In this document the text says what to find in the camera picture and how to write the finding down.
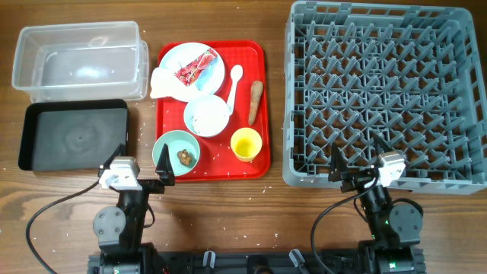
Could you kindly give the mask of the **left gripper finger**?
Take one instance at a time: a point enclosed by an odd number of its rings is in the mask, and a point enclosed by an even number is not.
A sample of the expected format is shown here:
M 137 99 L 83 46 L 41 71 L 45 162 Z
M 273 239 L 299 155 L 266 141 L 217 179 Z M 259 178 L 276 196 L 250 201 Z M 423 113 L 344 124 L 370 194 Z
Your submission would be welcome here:
M 111 154 L 111 156 L 108 157 L 108 159 L 100 165 L 100 170 L 106 170 L 112 161 L 115 159 L 115 157 L 118 156 L 124 156 L 126 153 L 126 146 L 123 143 L 119 143 L 119 145 L 116 147 L 115 151 Z
M 167 144 L 163 144 L 155 173 L 160 179 L 174 179 L 174 172 L 170 163 L 170 153 Z

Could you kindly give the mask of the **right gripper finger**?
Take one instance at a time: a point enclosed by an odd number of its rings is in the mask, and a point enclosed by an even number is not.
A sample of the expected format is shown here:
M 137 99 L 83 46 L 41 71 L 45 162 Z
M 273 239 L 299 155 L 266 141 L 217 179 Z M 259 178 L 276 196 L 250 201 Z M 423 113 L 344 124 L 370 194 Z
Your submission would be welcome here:
M 374 150 L 377 157 L 383 153 L 391 152 L 391 147 L 381 137 L 373 132 L 371 133 L 371 137 L 374 142 Z
M 343 181 L 350 178 L 350 170 L 338 145 L 332 144 L 329 181 Z

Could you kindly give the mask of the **brown food scrap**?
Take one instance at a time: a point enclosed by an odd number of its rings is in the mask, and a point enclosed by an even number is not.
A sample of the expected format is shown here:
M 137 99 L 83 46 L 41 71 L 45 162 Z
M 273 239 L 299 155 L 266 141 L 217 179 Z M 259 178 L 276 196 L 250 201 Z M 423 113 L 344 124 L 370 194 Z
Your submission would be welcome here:
M 180 163 L 186 167 L 190 166 L 191 163 L 193 162 L 193 158 L 191 154 L 186 149 L 183 149 L 182 151 L 178 151 L 177 157 Z

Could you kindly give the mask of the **mint green bowl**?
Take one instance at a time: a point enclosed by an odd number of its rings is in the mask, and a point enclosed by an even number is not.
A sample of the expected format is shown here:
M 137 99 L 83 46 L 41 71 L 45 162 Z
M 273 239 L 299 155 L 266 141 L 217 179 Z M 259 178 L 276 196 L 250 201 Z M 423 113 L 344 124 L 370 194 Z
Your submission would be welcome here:
M 198 164 L 201 151 L 198 141 L 192 134 L 183 130 L 173 130 L 159 137 L 152 149 L 154 165 L 158 163 L 164 145 L 168 146 L 170 163 L 176 177 L 188 174 Z M 186 150 L 191 157 L 188 166 L 183 165 L 177 155 L 183 150 Z

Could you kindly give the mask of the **white rice pile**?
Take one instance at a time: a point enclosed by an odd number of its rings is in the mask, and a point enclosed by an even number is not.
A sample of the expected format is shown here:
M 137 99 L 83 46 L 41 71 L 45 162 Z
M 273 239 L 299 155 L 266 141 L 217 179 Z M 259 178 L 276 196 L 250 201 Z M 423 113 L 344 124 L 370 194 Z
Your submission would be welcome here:
M 211 135 L 221 129 L 224 117 L 213 109 L 198 109 L 193 113 L 193 129 L 199 134 Z

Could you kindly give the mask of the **light blue bowl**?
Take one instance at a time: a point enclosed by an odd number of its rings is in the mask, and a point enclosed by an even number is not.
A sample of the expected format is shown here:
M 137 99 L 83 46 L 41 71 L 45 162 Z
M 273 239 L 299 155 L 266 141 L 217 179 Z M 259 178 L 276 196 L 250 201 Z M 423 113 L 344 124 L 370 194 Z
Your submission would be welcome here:
M 225 129 L 230 116 L 228 105 L 220 97 L 210 94 L 191 100 L 183 112 L 183 121 L 191 133 L 211 138 Z

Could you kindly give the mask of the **white napkin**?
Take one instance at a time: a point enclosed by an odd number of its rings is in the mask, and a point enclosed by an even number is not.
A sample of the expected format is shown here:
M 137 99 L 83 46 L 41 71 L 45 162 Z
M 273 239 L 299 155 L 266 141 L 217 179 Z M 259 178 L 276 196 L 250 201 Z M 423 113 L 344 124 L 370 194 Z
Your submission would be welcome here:
M 172 72 L 165 68 L 157 67 L 151 75 L 150 98 L 173 97 L 180 84 L 181 82 Z

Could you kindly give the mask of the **yellow plastic cup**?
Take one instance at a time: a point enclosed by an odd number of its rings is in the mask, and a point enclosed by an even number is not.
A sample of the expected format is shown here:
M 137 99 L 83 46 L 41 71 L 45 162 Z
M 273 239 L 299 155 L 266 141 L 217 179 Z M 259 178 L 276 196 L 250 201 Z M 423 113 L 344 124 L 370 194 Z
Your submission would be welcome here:
M 251 162 L 260 153 L 262 146 L 262 137 L 255 129 L 240 128 L 231 136 L 231 150 L 242 162 Z

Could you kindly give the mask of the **red snack wrapper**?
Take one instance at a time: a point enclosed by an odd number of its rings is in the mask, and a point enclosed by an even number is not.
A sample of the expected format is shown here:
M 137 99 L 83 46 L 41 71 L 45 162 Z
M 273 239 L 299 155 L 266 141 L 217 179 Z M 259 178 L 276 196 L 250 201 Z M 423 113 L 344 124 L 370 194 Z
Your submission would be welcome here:
M 216 51 L 208 48 L 204 53 L 191 61 L 190 64 L 180 68 L 174 76 L 185 86 L 193 84 L 204 70 L 218 57 Z

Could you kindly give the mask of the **brown carrot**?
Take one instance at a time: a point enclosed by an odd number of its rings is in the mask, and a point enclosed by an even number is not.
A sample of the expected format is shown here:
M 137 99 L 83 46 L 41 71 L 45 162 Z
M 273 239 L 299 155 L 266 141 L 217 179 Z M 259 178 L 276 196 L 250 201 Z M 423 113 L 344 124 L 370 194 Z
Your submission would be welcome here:
M 261 81 L 254 81 L 250 89 L 250 112 L 248 123 L 252 126 L 256 120 L 256 114 L 259 107 L 260 98 L 263 94 L 264 84 Z

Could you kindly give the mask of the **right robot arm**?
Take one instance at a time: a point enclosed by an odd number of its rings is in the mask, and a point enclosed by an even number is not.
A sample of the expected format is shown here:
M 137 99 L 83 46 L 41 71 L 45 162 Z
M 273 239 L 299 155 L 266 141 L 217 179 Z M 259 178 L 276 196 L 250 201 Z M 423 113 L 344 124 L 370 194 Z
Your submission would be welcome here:
M 360 241 L 353 255 L 355 273 L 419 273 L 414 246 L 420 243 L 422 207 L 407 198 L 392 199 L 390 184 L 403 175 L 406 160 L 373 134 L 376 160 L 363 170 L 349 169 L 337 144 L 332 145 L 329 180 L 344 193 L 354 192 L 361 203 L 372 238 Z

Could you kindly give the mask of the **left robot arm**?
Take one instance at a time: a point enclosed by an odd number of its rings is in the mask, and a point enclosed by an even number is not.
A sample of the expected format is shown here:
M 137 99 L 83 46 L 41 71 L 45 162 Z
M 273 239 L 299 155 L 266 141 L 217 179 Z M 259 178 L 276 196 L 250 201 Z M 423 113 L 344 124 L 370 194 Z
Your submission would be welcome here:
M 168 145 L 163 145 L 155 173 L 157 179 L 139 179 L 140 168 L 134 157 L 123 156 L 120 144 L 100 166 L 99 184 L 119 194 L 115 206 L 101 209 L 93 221 L 100 256 L 88 259 L 89 273 L 169 273 L 169 265 L 152 243 L 143 244 L 145 216 L 152 193 L 164 193 L 175 184 Z

